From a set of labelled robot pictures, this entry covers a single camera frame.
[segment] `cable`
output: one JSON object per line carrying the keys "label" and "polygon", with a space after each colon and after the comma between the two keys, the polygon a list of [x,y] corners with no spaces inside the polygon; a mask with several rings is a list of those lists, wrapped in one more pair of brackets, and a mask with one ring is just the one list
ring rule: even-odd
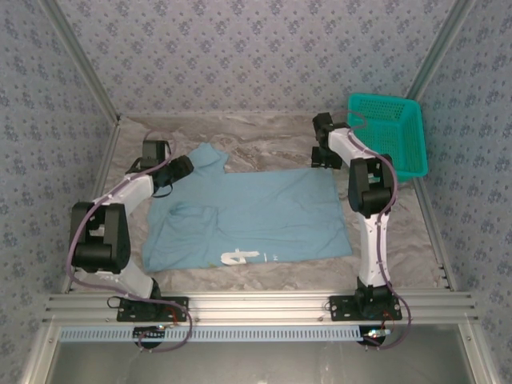
{"label": "cable", "polygon": [[178,318],[176,317],[176,311],[174,310],[174,308],[171,307],[171,306],[167,306],[163,310],[168,310],[169,312],[171,312],[171,314],[173,315],[173,322],[174,322],[175,325],[177,325],[178,324]]}
{"label": "cable", "polygon": [[411,312],[410,312],[410,308],[409,308],[409,305],[407,304],[407,302],[403,299],[402,296],[400,296],[399,294],[397,294],[397,291],[394,290],[393,286],[391,285],[391,282],[389,281],[389,279],[387,278],[386,276],[386,272],[384,271],[384,265],[383,265],[383,262],[382,262],[382,255],[381,255],[381,241],[382,241],[382,216],[384,214],[386,214],[386,212],[392,207],[392,205],[394,204],[394,202],[396,201],[397,199],[397,195],[398,195],[398,178],[397,178],[397,173],[396,171],[394,170],[394,167],[393,165],[391,164],[391,162],[381,156],[380,154],[378,154],[377,152],[374,152],[372,150],[370,150],[369,148],[365,147],[365,146],[361,146],[355,139],[354,139],[354,130],[358,130],[358,129],[362,129],[362,128],[365,128],[366,125],[367,125],[367,120],[366,118],[360,114],[359,112],[356,112],[356,111],[353,111],[353,110],[345,110],[347,112],[347,114],[354,114],[356,115],[358,118],[360,118],[362,120],[362,124],[359,125],[359,126],[353,126],[349,129],[349,133],[347,135],[350,143],[355,146],[358,150],[362,151],[362,152],[366,152],[368,154],[371,154],[372,156],[375,156],[376,158],[378,158],[384,165],[387,166],[387,168],[390,170],[391,172],[391,176],[393,177],[393,191],[391,192],[391,199],[390,201],[387,203],[387,205],[381,210],[381,212],[378,214],[377,216],[377,260],[378,260],[378,266],[381,270],[381,274],[382,274],[382,277],[384,278],[384,282],[386,283],[388,289],[391,291],[391,293],[399,300],[402,302],[402,304],[404,305],[404,307],[406,308],[406,311],[407,311],[407,326],[406,326],[406,329],[403,331],[403,333],[400,335],[400,338],[398,338],[398,340],[395,340],[394,342],[392,342],[391,344],[389,344],[388,346],[379,346],[377,347],[378,349],[380,350],[388,350],[390,348],[393,348],[395,346],[397,346],[398,344],[400,344],[401,342],[403,342],[405,340],[405,338],[407,337],[407,335],[409,334],[410,332],[410,324],[412,323],[413,321],[413,318],[412,318],[412,315],[411,315]]}
{"label": "cable", "polygon": [[172,191],[173,191],[173,185],[170,184],[170,191],[169,192],[167,192],[166,194],[157,194],[157,195],[152,194],[151,197],[152,198],[166,198],[167,196],[169,196],[172,193]]}
{"label": "cable", "polygon": [[143,176],[146,176],[147,174],[155,172],[156,170],[159,170],[159,169],[163,168],[164,166],[166,166],[167,164],[169,164],[170,161],[172,160],[172,157],[173,157],[173,154],[171,153],[167,157],[166,160],[164,160],[157,166],[154,166],[153,168],[149,168],[148,170],[144,170],[138,174],[130,175],[128,178],[125,178],[122,182],[120,182],[119,185],[117,185],[115,188],[113,188],[110,192],[101,196],[98,199],[98,201],[93,205],[93,207],[86,213],[86,215],[84,216],[84,218],[78,225],[77,231],[75,232],[73,239],[71,240],[70,250],[69,250],[69,252],[67,254],[67,258],[66,258],[66,274],[68,275],[68,277],[70,278],[70,280],[72,282],[75,282],[75,283],[77,283],[81,286],[84,286],[86,288],[92,288],[92,289],[97,289],[97,290],[112,290],[113,292],[116,292],[116,293],[122,295],[123,297],[130,298],[132,300],[138,300],[141,302],[150,302],[153,304],[163,304],[165,306],[173,306],[174,308],[179,309],[181,312],[183,312],[187,316],[187,318],[189,320],[189,329],[188,329],[188,332],[186,333],[185,338],[183,340],[181,340],[179,343],[177,343],[173,346],[170,346],[168,348],[161,348],[159,350],[151,350],[152,353],[160,353],[160,352],[168,352],[171,350],[176,350],[177,348],[184,346],[188,342],[190,336],[192,335],[193,319],[192,319],[190,312],[187,310],[187,308],[185,308],[184,306],[180,306],[176,302],[168,302],[165,300],[157,300],[157,299],[152,299],[152,298],[141,298],[141,297],[137,296],[136,294],[131,294],[128,291],[121,290],[114,286],[108,286],[108,285],[103,285],[103,284],[90,284],[88,282],[83,282],[82,280],[80,280],[74,276],[73,267],[72,267],[71,263],[73,261],[74,251],[78,244],[78,239],[80,238],[80,235],[86,228],[87,222],[90,220],[90,218],[92,218],[94,216],[94,213],[98,210],[98,208],[104,202],[106,202],[113,196],[116,196],[120,190],[122,190],[125,186],[127,186],[133,180],[137,180],[138,178],[141,178]]}
{"label": "cable", "polygon": [[148,130],[144,137],[142,138],[143,141],[147,140],[147,138],[152,134],[153,132],[158,132],[158,130]]}
{"label": "cable", "polygon": [[[390,314],[387,310],[384,310],[384,311],[382,312],[382,314],[384,315],[384,317],[386,317],[386,316],[387,316],[388,318],[390,318],[390,319],[391,319],[391,321],[393,322],[393,326],[391,327],[391,333],[393,333],[393,331],[394,331],[394,318],[393,318],[393,316],[391,316],[391,314]],[[383,329],[384,329],[384,324],[385,324],[385,323],[386,323],[386,320],[385,320],[385,319],[384,319],[384,320],[382,320],[381,330],[383,330]]]}
{"label": "cable", "polygon": [[122,297],[121,297],[121,296],[110,296],[110,297],[106,300],[106,306],[108,306],[109,308],[111,308],[111,309],[113,309],[113,310],[117,310],[117,309],[119,309],[119,306],[112,306],[112,305],[110,304],[110,300],[112,300],[113,298],[117,298],[117,299],[119,299],[119,300],[121,300],[121,299],[122,299]]}

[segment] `wall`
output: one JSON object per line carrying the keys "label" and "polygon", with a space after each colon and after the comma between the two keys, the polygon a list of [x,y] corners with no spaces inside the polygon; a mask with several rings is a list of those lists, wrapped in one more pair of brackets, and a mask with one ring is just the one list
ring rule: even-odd
{"label": "wall", "polygon": [[61,0],[123,114],[404,95],[453,0]]}
{"label": "wall", "polygon": [[0,2],[0,382],[17,382],[109,127],[35,0]]}
{"label": "wall", "polygon": [[427,188],[461,290],[512,382],[512,4],[478,0],[422,99]]}

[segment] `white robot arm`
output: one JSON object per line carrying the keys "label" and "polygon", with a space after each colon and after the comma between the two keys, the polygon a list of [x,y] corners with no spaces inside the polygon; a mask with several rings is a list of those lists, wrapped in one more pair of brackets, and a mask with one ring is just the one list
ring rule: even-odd
{"label": "white robot arm", "polygon": [[386,261],[388,206],[393,198],[394,179],[382,157],[389,163],[391,158],[375,156],[352,135],[346,123],[333,123],[328,113],[318,114],[313,125],[319,146],[313,148],[312,166],[339,169],[342,162],[349,166],[349,203],[358,214],[361,231],[358,288],[354,296],[330,297],[331,318],[333,321],[374,319],[382,318],[384,313],[402,318]]}
{"label": "white robot arm", "polygon": [[[339,155],[345,164],[350,166],[350,162],[355,159],[374,159],[374,156],[359,150],[348,139],[350,128],[338,128],[329,133],[329,149]],[[364,214],[358,213],[359,230],[361,232],[361,267],[359,270],[359,279],[365,286],[384,286],[386,282],[382,277],[381,270],[378,266],[377,258],[377,216],[378,212],[371,214],[369,218]],[[381,256],[384,265],[386,277],[390,276],[387,270],[386,262],[386,228],[389,215],[385,214],[381,218]]]}
{"label": "white robot arm", "polygon": [[157,190],[171,186],[192,172],[194,167],[187,156],[169,162],[159,170],[146,175],[136,174],[150,170],[170,156],[165,141],[145,140],[142,157],[126,173],[123,181],[93,202],[78,202],[71,211],[71,237],[86,213],[100,199],[100,205],[81,233],[72,265],[79,268],[77,278],[89,284],[112,286],[140,298],[158,298],[158,284],[130,259],[130,236],[127,217]]}

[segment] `black mounting plate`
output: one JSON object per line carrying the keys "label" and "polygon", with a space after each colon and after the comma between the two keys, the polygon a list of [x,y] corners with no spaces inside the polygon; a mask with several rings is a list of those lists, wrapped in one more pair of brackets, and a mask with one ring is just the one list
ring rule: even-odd
{"label": "black mounting plate", "polygon": [[[189,309],[189,298],[184,296],[167,296],[160,300],[175,302]],[[121,298],[118,307],[118,322],[172,322],[174,320],[173,311],[176,314],[177,322],[187,322],[186,314],[173,306]]]}
{"label": "black mounting plate", "polygon": [[353,295],[329,297],[330,319],[333,322],[353,322],[361,320],[389,321],[390,319],[384,315],[384,310],[393,317],[393,320],[402,320],[402,310],[400,309],[400,303],[395,297],[393,297],[392,303],[389,304],[387,308],[379,311],[372,318],[365,317],[361,314]]}

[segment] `teal basket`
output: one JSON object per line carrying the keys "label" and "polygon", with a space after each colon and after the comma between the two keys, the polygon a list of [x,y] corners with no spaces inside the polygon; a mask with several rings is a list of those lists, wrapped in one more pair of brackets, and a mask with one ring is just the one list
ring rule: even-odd
{"label": "teal basket", "polygon": [[[349,110],[359,112],[368,122],[366,128],[354,130],[357,138],[375,152],[391,156],[400,182],[426,175],[422,111],[417,102],[376,94],[352,94]],[[348,123],[357,128],[362,120],[349,114]]]}

